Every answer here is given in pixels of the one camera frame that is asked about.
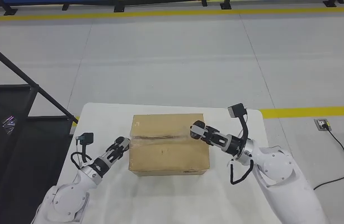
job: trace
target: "yellow floor line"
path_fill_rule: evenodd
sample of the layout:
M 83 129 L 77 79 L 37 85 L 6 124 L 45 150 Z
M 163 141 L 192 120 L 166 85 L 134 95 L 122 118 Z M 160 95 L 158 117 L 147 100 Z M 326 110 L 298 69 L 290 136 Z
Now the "yellow floor line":
M 193 16 L 193 15 L 228 15 L 228 14 L 299 14 L 299 13 L 342 13 L 344 7 L 337 8 L 283 8 L 264 10 L 182 10 L 182 11 L 150 11 L 150 12 L 123 12 L 123 13 L 83 13 L 59 15 L 26 15 L 0 16 L 0 21 L 19 20 L 70 20 L 83 18 L 124 18 L 146 16 Z
M 308 116 L 344 116 L 344 106 L 329 106 L 326 108 L 281 108 L 260 109 L 264 119 L 272 118 L 303 118 Z

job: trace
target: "power outlet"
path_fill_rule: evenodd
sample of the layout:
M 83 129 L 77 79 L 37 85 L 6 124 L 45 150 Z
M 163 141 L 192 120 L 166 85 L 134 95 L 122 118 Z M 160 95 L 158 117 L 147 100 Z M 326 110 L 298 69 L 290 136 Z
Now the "power outlet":
M 329 125 L 329 122 L 328 122 L 328 120 L 326 118 L 314 119 L 314 121 L 315 121 L 315 124 L 316 124 L 316 127 L 317 127 L 318 130 L 320 130 L 320 131 L 327 131 L 326 128 L 322 128 L 323 124 L 327 124 L 329 130 L 332 130 L 331 126 Z

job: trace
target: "black cable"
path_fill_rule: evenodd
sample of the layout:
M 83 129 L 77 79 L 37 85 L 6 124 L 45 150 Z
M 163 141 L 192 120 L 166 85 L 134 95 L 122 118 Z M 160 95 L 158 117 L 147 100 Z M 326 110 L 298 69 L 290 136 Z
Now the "black cable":
M 332 134 L 332 132 L 329 130 L 329 128 L 327 129 L 328 132 L 332 135 L 332 137 L 334 138 L 334 140 L 336 140 L 338 142 L 338 144 L 340 144 L 340 146 L 342 147 L 343 151 L 344 151 L 344 146 L 339 142 L 339 140 L 337 138 L 335 138 L 335 136 Z
M 313 190 L 316 190 L 317 188 L 319 188 L 320 186 L 323 186 L 323 185 L 325 185 L 325 184 L 333 183 L 333 182 L 336 182 L 336 181 L 339 181 L 339 180 L 343 180 L 343 179 L 344 179 L 344 177 L 338 178 L 338 179 L 336 179 L 336 180 L 331 180 L 331 181 L 325 182 L 325 183 L 323 183 L 323 184 L 317 185 Z
M 232 185 L 236 185 L 238 183 L 240 183 L 241 181 L 245 180 L 246 177 L 250 174 L 250 172 L 252 171 L 252 169 L 254 168 L 254 161 L 252 159 L 250 159 L 250 167 L 249 169 L 245 172 L 245 174 L 239 179 L 234 181 L 234 168 L 233 168 L 233 164 L 230 164 L 230 183 Z
M 343 149 L 343 151 L 344 151 L 344 146 L 343 146 L 342 143 L 339 142 L 339 140 L 332 134 L 332 132 L 329 130 L 328 125 L 327 125 L 327 124 L 323 124 L 322 127 L 323 127 L 323 128 L 326 128 L 326 130 L 328 130 L 328 132 L 332 135 L 332 137 L 334 138 L 334 140 L 336 140 L 336 141 L 338 142 L 338 144 L 340 144 L 340 146 L 342 147 L 342 149 Z M 325 184 L 330 184 L 330 183 L 333 183 L 333 182 L 336 182 L 336 181 L 339 181 L 339 180 L 343 180 L 343 179 L 344 179 L 344 177 L 338 178 L 338 179 L 336 179 L 336 180 L 331 180 L 331 181 L 328 181 L 328 182 L 325 182 L 325 183 L 322 183 L 322 184 L 319 184 L 319 185 L 317 185 L 313 190 L 316 190 L 317 188 L 319 188 L 320 186 L 323 186 L 323 185 L 325 185 Z
M 82 161 L 83 161 L 83 162 L 87 162 L 87 160 L 86 160 L 86 145 L 85 145 L 85 144 L 82 145 L 82 153 L 81 153 L 81 156 L 82 156 Z
M 73 152 L 73 153 L 71 153 L 71 157 L 70 157 L 72 163 L 75 164 L 76 168 L 77 168 L 77 169 L 80 169 L 79 165 L 76 163 L 75 159 L 73 158 L 74 155 L 82 155 L 82 153 L 81 153 L 81 152 Z M 89 160 L 92 160 L 91 157 L 89 157 L 89 156 L 86 155 L 86 154 L 85 154 L 85 157 L 87 157 Z

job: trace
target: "gray floor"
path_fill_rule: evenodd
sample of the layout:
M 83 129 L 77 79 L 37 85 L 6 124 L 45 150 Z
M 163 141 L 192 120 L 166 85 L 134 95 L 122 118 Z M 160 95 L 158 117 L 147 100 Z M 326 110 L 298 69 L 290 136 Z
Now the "gray floor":
M 0 22 L 0 51 L 75 115 L 87 102 L 344 106 L 343 14 Z M 22 82 L 0 64 L 0 84 L 12 83 Z M 31 111 L 59 114 L 42 97 Z M 328 119 L 344 145 L 344 117 Z M 340 146 L 313 118 L 265 126 L 269 145 L 290 149 L 313 186 L 344 176 Z M 317 195 L 344 223 L 344 180 Z

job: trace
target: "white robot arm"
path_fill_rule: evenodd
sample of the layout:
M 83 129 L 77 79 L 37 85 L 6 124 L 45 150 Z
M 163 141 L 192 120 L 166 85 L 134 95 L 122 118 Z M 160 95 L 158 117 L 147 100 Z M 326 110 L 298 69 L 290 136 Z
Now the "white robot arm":
M 97 188 L 110 167 L 129 149 L 129 143 L 128 138 L 117 138 L 102 156 L 79 169 L 71 184 L 52 186 L 32 224 L 81 223 L 89 200 L 88 191 Z
M 233 180 L 233 165 L 230 165 L 230 182 L 243 181 L 252 171 L 269 205 L 283 224 L 329 223 L 321 204 L 303 175 L 294 158 L 287 151 L 276 147 L 259 148 L 248 139 L 248 129 L 243 118 L 246 109 L 242 104 L 228 108 L 231 117 L 239 118 L 243 127 L 241 138 L 221 134 L 215 128 L 196 121 L 191 126 L 191 137 L 217 146 L 233 156 L 249 170 L 239 180 Z

